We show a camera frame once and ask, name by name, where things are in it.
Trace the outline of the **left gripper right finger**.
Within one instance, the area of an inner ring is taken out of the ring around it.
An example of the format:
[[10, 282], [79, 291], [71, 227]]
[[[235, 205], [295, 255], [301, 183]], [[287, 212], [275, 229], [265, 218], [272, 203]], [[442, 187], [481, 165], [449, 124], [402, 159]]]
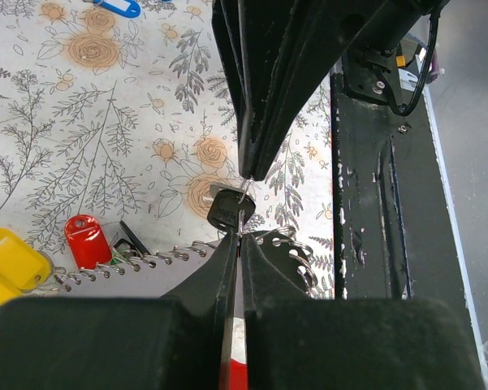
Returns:
[[251, 389], [480, 389], [454, 314], [429, 300], [317, 300], [241, 241]]

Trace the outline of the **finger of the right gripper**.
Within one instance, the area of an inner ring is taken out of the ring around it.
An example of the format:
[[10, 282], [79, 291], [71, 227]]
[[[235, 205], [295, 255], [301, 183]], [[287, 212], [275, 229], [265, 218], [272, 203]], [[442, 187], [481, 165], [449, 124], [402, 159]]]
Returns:
[[238, 2], [214, 1], [212, 7], [212, 28], [236, 117], [239, 172], [243, 178], [251, 179]]
[[247, 3], [247, 177], [262, 181], [296, 115], [384, 1]]

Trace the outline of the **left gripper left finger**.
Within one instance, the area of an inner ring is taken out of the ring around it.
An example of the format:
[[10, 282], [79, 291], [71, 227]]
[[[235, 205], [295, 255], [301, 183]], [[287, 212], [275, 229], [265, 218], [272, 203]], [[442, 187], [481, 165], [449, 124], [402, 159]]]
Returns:
[[226, 389], [237, 238], [159, 298], [25, 297], [0, 308], [0, 389]]

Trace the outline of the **key with black cap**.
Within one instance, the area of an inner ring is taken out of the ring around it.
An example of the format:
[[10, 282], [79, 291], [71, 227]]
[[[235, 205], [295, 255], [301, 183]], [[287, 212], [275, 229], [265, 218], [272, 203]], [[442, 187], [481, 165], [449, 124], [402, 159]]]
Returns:
[[223, 232], [239, 232], [253, 216], [256, 203], [243, 190], [221, 183], [211, 184], [209, 193], [213, 198], [207, 221]]

